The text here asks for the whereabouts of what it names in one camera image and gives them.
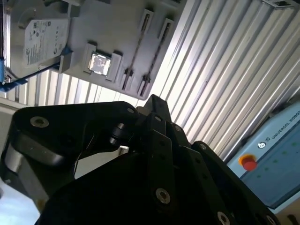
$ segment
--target metal slot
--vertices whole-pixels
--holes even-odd
[[[125,86],[125,89],[123,89],[123,90],[128,90],[129,89],[130,84],[132,82],[133,75],[134,75],[134,73],[132,71],[129,75],[127,75],[127,74],[128,74],[128,71],[126,69],[125,72],[124,72],[124,75],[122,77],[122,80],[121,80],[121,83],[125,83],[125,80],[127,79],[127,81],[126,81],[127,85]]]
[[[114,52],[112,54],[112,61],[111,61],[111,66],[108,70],[108,74],[107,74],[107,78],[106,80],[114,82],[116,79],[116,76],[118,74],[119,71],[119,67],[121,64],[121,60],[122,60],[122,55]]]
[[[170,20],[170,19],[165,20],[165,23],[163,25],[163,29],[162,29],[162,31],[160,32],[160,35],[159,35],[160,42],[158,44],[158,47],[157,47],[157,50],[155,52],[154,58],[152,60],[151,66],[149,68],[148,73],[146,75],[144,75],[143,78],[142,78],[142,83],[141,83],[140,88],[139,88],[140,96],[143,96],[146,93],[146,90],[149,87],[149,84],[151,82],[152,70],[154,68],[154,65],[155,65],[157,59],[158,59],[158,55],[160,53],[161,47],[164,45],[166,37],[168,36],[168,33],[171,29],[172,23],[173,23],[173,21]]]
[[[90,65],[90,59],[92,57],[92,53],[96,51],[96,46],[87,43],[84,49],[84,54],[83,54],[83,71],[85,73],[91,74],[91,71],[89,69],[89,65]]]
[[[125,70],[125,80],[124,80],[124,83],[123,83],[123,86],[122,86],[122,90],[125,90],[126,89],[126,86],[128,84],[128,80],[129,80],[129,77],[132,76],[133,74],[133,65],[135,63],[135,59],[137,57],[137,54],[138,54],[138,51],[139,51],[139,48],[141,46],[141,43],[142,43],[142,40],[145,36],[145,33],[147,31],[147,29],[149,28],[149,25],[150,25],[150,22],[151,22],[151,19],[152,19],[152,16],[153,16],[153,12],[145,9],[145,12],[144,12],[144,16],[142,18],[142,23],[141,23],[141,26],[140,26],[140,31],[141,31],[141,34],[140,34],[140,37],[139,37],[139,40],[137,42],[137,45],[136,45],[136,48],[135,48],[135,53],[133,55],[133,58],[132,58],[132,61],[131,61],[131,64],[130,66]]]
[[[145,33],[148,32],[150,24],[151,24],[151,20],[153,18],[154,13],[148,9],[144,9],[144,13],[142,15],[142,19],[141,19],[141,23],[139,26],[139,30],[142,32],[143,31],[143,27],[145,26]]]

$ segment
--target ribbed aluminum panel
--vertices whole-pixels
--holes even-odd
[[[300,12],[259,0],[189,0],[151,90],[189,141],[225,159],[299,93]],[[0,97],[25,105],[145,101],[48,71]]]

